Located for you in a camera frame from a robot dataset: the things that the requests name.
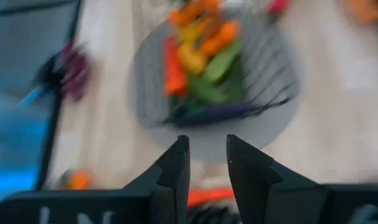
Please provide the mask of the purple eggplant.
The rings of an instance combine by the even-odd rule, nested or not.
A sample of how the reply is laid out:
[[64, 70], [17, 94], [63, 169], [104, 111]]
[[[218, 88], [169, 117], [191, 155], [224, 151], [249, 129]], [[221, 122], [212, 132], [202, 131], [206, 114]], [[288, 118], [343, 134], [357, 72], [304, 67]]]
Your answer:
[[264, 111], [262, 105], [251, 103], [227, 103], [222, 105], [204, 105], [200, 103], [171, 103], [164, 124], [173, 124], [179, 128], [218, 123], [230, 119], [256, 116]]

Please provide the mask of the yellow mango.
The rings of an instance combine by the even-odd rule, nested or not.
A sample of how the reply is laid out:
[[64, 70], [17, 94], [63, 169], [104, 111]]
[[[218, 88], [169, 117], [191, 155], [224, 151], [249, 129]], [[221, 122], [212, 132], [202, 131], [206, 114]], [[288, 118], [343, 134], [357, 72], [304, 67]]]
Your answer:
[[177, 55], [182, 66], [193, 74], [200, 74], [206, 68], [207, 57], [195, 51], [190, 44], [180, 45]]

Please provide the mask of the orange carrot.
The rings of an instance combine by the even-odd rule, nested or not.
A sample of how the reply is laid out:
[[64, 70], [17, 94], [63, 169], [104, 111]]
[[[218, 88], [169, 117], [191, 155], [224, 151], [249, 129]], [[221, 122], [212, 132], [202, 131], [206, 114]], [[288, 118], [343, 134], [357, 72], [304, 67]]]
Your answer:
[[234, 191], [230, 187], [218, 189], [191, 189], [189, 191], [187, 207], [196, 207], [209, 202], [234, 199]]

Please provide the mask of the dark green cucumber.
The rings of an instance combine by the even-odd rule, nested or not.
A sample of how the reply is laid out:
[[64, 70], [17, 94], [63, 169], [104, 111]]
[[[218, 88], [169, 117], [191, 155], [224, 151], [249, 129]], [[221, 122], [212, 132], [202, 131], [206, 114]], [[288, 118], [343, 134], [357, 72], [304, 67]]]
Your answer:
[[188, 84], [190, 95], [199, 101], [219, 105], [228, 100], [228, 96], [221, 89], [201, 77], [189, 75]]

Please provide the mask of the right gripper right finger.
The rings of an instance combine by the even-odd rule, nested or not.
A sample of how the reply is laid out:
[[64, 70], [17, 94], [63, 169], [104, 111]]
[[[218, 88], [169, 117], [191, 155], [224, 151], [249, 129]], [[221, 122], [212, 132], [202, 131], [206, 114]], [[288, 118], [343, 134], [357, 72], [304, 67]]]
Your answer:
[[226, 150], [243, 224], [378, 224], [378, 184], [319, 184], [233, 134]]

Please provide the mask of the grey round mat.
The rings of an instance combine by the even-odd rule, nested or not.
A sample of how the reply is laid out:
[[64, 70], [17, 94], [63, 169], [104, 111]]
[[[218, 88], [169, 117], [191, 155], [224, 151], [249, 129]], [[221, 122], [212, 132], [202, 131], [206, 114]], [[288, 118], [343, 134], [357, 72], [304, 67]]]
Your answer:
[[261, 11], [231, 7], [224, 10], [224, 15], [243, 22], [244, 42], [249, 45], [242, 53], [246, 99], [264, 106], [262, 113], [185, 128], [164, 124], [169, 100], [162, 90], [161, 41], [170, 31], [165, 22], [139, 44], [131, 67], [130, 101], [139, 125], [162, 149], [169, 147], [178, 135], [188, 136], [191, 156], [210, 163], [225, 160], [229, 134], [259, 149], [267, 147], [289, 125], [300, 105], [296, 58], [281, 28]]

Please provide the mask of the oranges cluster with leaves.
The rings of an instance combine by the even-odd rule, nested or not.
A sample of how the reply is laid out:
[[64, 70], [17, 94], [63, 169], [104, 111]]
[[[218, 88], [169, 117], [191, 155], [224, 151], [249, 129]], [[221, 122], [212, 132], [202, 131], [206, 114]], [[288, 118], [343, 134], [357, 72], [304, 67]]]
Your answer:
[[220, 11], [220, 0], [187, 0], [183, 7], [171, 11], [167, 20], [174, 26], [185, 27], [201, 16], [215, 17]]
[[67, 170], [56, 181], [55, 189], [84, 190], [93, 184], [93, 176], [87, 170]]

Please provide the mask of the light green bumpy gourd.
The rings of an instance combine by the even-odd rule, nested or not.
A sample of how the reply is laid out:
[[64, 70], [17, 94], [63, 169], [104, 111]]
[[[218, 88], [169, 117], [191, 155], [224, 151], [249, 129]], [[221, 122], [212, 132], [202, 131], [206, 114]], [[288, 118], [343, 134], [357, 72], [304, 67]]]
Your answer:
[[235, 40], [225, 49], [220, 51], [208, 64], [203, 73], [203, 79], [207, 82], [220, 83], [242, 48], [242, 41]]

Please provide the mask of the purple-red grapes bunch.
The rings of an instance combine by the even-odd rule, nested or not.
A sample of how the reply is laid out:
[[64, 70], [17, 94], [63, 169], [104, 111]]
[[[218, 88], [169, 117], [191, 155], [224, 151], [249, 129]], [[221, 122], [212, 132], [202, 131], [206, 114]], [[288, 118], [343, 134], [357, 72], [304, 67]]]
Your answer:
[[62, 93], [75, 102], [80, 101], [85, 93], [85, 86], [90, 76], [90, 60], [84, 45], [74, 46], [68, 43], [61, 51], [63, 77]]

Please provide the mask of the black aluminium table frame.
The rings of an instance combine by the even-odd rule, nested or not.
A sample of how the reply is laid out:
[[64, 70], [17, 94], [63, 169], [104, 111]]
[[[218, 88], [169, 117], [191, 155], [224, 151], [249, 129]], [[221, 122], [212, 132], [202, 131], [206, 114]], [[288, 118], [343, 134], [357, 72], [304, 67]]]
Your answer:
[[0, 0], [0, 193], [45, 179], [62, 104], [62, 86], [37, 72], [75, 42], [82, 0]]

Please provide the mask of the black wire basket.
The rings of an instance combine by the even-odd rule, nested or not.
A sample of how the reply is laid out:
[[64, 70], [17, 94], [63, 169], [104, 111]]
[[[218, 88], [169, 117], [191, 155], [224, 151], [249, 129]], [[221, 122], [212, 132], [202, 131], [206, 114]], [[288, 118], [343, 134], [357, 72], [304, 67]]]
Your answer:
[[280, 0], [135, 0], [140, 124], [180, 128], [256, 117], [298, 93], [276, 24]]

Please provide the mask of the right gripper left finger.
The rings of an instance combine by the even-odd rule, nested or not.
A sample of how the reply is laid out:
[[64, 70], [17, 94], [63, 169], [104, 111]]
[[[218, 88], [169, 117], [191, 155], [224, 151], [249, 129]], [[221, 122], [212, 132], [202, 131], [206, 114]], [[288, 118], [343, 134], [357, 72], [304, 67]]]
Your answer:
[[0, 201], [0, 224], [185, 224], [189, 182], [189, 138], [179, 136], [122, 189], [18, 192]]

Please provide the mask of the dark green pepper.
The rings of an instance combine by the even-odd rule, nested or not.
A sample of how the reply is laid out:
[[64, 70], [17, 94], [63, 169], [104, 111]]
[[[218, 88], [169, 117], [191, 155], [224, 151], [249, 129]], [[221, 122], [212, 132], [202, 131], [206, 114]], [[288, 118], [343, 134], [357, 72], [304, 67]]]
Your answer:
[[243, 84], [244, 72], [241, 58], [237, 56], [232, 63], [229, 75], [229, 95], [232, 101], [245, 101], [247, 90]]

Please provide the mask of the long orange pepper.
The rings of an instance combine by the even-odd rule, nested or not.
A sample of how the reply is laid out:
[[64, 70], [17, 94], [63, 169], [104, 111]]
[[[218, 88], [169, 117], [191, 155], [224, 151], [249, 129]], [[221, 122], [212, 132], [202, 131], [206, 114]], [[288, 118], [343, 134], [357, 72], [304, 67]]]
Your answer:
[[378, 0], [343, 0], [348, 16], [362, 25], [378, 22]]

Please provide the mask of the long red vegetable green tip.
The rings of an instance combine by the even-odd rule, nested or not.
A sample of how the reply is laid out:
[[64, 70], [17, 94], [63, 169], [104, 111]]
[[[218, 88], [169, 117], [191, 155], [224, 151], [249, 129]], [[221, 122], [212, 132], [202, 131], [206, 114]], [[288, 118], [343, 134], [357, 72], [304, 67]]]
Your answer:
[[164, 42], [164, 91], [167, 96], [187, 95], [186, 73], [177, 57], [175, 39], [168, 36]]

